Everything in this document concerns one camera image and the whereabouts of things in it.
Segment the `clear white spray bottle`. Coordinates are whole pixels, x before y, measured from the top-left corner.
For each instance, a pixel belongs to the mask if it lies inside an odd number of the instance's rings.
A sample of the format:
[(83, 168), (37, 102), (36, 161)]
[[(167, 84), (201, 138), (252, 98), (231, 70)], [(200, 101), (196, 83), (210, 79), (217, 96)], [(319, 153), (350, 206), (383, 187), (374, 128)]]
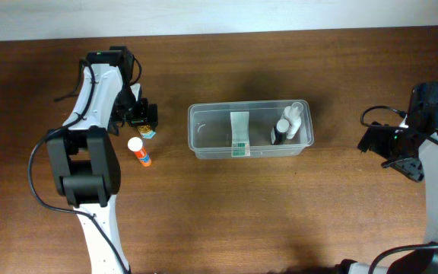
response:
[(294, 102), (290, 106), (285, 107), (282, 118), (289, 122), (287, 130), (287, 139), (292, 139), (302, 124), (303, 104), (301, 102)]

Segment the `white green tube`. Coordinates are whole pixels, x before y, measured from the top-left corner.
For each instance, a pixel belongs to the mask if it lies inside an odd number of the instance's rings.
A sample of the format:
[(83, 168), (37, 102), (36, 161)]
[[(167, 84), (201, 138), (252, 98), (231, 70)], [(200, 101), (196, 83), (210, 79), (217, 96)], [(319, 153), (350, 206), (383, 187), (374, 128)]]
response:
[(243, 158), (250, 156), (249, 112), (231, 112), (231, 156)]

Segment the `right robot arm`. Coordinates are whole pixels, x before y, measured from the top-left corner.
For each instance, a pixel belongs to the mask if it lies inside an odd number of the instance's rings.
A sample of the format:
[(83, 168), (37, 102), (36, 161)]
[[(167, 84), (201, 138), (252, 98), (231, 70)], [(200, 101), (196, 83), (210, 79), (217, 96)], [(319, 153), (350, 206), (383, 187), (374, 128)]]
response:
[(438, 273), (438, 82), (417, 84), (399, 126), (373, 122), (358, 143), (385, 158), (381, 165), (425, 183), (427, 223), (422, 244), (394, 247), (370, 264), (343, 260), (336, 273)]

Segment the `dark bottle white cap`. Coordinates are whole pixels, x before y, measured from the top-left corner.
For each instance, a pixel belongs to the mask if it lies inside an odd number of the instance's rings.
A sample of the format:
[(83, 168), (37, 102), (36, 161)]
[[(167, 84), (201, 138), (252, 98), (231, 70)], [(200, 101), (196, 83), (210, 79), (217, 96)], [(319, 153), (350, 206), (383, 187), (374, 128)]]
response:
[(273, 145), (283, 145), (287, 139), (287, 132), (290, 123), (286, 119), (280, 119), (271, 130), (271, 143)]

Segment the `small gold-lid jar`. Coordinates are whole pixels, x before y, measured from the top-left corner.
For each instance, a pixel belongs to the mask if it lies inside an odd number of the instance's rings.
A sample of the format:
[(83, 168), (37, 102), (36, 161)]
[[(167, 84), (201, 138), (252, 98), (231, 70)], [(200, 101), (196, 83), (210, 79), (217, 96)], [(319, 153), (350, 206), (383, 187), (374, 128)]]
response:
[(143, 139), (152, 139), (156, 134), (150, 125), (138, 126), (138, 132)]

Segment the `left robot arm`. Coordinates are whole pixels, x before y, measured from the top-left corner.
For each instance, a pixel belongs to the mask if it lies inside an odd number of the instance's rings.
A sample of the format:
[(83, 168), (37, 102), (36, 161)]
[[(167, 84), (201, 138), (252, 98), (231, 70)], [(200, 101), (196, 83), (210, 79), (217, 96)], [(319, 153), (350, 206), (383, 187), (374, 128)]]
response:
[(120, 243), (116, 198), (121, 168), (111, 135), (124, 125), (149, 139), (158, 108), (142, 95), (134, 69), (141, 64), (125, 46), (91, 51), (79, 62), (74, 109), (43, 141), (57, 193), (81, 224), (93, 273), (130, 273)]

